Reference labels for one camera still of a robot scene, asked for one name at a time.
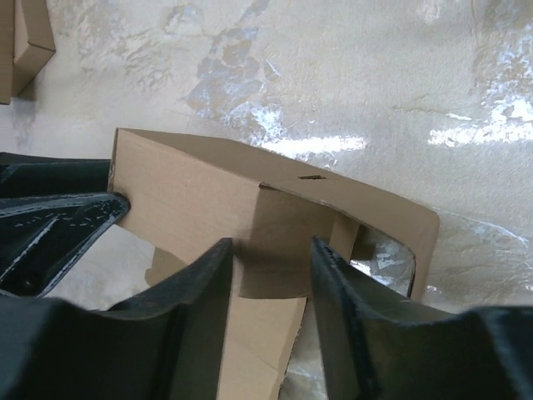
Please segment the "brown cardboard box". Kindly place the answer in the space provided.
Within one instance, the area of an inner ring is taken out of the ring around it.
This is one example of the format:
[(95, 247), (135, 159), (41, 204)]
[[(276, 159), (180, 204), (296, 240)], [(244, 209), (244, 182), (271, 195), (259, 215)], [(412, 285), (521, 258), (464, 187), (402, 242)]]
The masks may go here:
[(404, 197), (227, 138), (116, 130), (109, 189), (127, 197), (124, 229), (154, 248), (149, 285), (233, 241), (233, 291), (217, 396), (275, 399), (311, 295), (311, 240), (344, 258), (360, 227), (404, 245), (421, 299), (437, 214)]

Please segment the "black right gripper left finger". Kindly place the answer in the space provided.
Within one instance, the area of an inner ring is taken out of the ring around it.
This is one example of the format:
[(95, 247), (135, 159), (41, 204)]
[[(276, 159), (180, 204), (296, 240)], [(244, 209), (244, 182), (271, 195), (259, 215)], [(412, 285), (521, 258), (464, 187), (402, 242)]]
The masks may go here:
[(232, 288), (232, 240), (106, 311), (1, 300), (4, 399), (213, 399)]

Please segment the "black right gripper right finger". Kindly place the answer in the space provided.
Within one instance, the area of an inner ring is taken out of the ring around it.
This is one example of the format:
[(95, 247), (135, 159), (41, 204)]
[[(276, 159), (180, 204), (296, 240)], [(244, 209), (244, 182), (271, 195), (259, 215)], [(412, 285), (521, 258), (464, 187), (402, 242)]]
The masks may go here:
[(319, 238), (311, 285), (329, 398), (531, 398), (530, 307), (443, 312), (349, 266)]

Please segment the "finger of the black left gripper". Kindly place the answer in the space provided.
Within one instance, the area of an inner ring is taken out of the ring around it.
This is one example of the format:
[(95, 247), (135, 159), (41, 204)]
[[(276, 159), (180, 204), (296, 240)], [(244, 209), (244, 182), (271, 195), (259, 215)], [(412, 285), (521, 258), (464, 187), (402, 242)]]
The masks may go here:
[(1, 154), (1, 197), (26, 198), (107, 191), (111, 161)]
[(1, 200), (1, 294), (42, 297), (130, 209), (113, 192)]

